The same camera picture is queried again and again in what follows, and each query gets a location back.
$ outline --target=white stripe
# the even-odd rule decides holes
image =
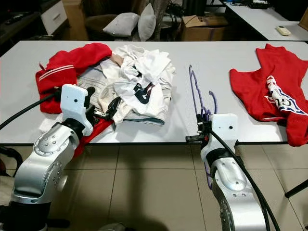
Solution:
[[[43,78],[39,79],[38,81],[41,81],[41,80],[43,80],[44,78],[46,78],[46,77],[48,77],[48,76],[50,76],[50,75],[52,75],[52,74],[54,74],[54,73],[57,73],[57,72],[59,72],[59,71],[64,71],[64,70],[73,69],[73,68],[74,68],[74,67],[67,67],[67,68],[62,68],[61,70],[56,70],[56,71],[50,73],[49,75],[46,75],[46,76],[44,76]]]
[[[285,119],[284,117],[269,117],[269,118],[263,118],[263,119],[268,120],[268,119],[278,119],[278,118]]]
[[[53,70],[50,70],[50,71],[46,72],[45,74],[43,74],[42,76],[40,76],[40,77],[39,77],[39,80],[40,80],[41,78],[43,78],[44,76],[49,75],[49,74],[51,74],[52,72],[54,72],[54,71],[56,71],[56,70],[59,70],[59,69],[62,69],[62,68],[66,68],[66,67],[69,67],[69,66],[74,67],[73,65],[67,65],[67,66],[58,67],[58,68],[53,69]]]

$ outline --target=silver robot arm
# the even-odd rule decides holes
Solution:
[[[73,158],[83,135],[93,132],[94,107],[90,106],[93,88],[75,85],[62,87],[63,123],[55,124],[41,135],[33,151],[18,169],[11,202],[1,231],[45,231],[49,208],[55,192],[62,190],[66,176],[62,170]]]
[[[237,116],[213,114],[209,120],[211,129],[235,152]],[[220,206],[222,230],[266,231],[262,209],[251,182],[232,155],[211,134],[208,142],[203,142],[201,158],[210,167],[212,191]]]

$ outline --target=white clothing pile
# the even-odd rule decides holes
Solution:
[[[124,59],[121,67],[107,59],[78,79],[79,86],[96,89],[90,103],[106,112],[119,96],[122,100],[113,117],[115,124],[124,119],[163,125],[175,73],[169,54],[134,45],[116,48],[113,54]]]

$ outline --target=remote control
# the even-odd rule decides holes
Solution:
[[[278,27],[276,27],[276,29],[279,31],[280,34],[282,34],[284,36],[291,35],[291,32],[287,28],[285,28],[284,26],[278,26]]]

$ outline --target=black cable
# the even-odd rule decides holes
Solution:
[[[235,153],[231,150],[231,148],[213,131],[210,129],[209,131],[217,140],[219,143],[222,144],[222,146],[227,149],[227,151],[232,155],[232,157],[234,158],[235,162],[240,166],[241,170],[244,172],[244,174],[247,176],[248,180],[250,181],[251,185],[253,186],[253,188],[256,191],[257,197],[260,201],[261,204],[261,208],[262,208],[262,212],[264,215],[264,219],[265,219],[265,223],[266,223],[266,229],[267,231],[270,231],[270,224],[269,224],[269,218],[267,216],[267,212],[269,213],[269,216],[274,224],[275,230],[276,231],[280,231],[279,225],[276,221],[276,218],[272,212],[272,210],[270,209],[269,204],[267,203],[266,199],[264,198],[261,190],[258,188],[258,186],[256,185],[256,183],[254,182],[254,180],[252,179],[252,177],[250,176],[250,174],[248,173],[248,171],[246,170],[245,166],[238,160],[238,158],[236,157]]]
[[[182,18],[182,16],[184,16],[184,9],[179,4],[173,3],[169,0],[165,13],[169,14],[172,21],[172,27],[176,28],[178,26],[177,18]]]
[[[45,101],[47,101],[47,100],[49,100],[49,99],[51,99],[51,98],[57,96],[58,94],[59,94],[59,91],[57,90],[55,93],[53,93],[53,94],[47,96],[46,98],[44,98],[44,99],[42,99],[42,100],[39,100],[39,101],[37,101],[37,102],[31,104],[30,106],[24,108],[23,110],[17,112],[17,113],[14,114],[13,116],[11,116],[11,117],[8,118],[7,120],[5,120],[2,124],[0,124],[0,130],[1,130],[2,128],[4,128],[5,126],[7,126],[9,123],[11,123],[13,120],[15,120],[17,117],[21,116],[23,113],[29,111],[30,109],[36,107],[37,105],[40,105],[41,103],[43,103],[43,102],[45,102]]]
[[[17,152],[13,148],[6,148],[6,147],[0,146],[0,154],[4,154],[7,157],[12,157],[16,160],[16,170],[13,175],[13,177],[15,177],[17,170],[19,169],[20,165],[23,163],[23,158],[21,157],[20,153]]]

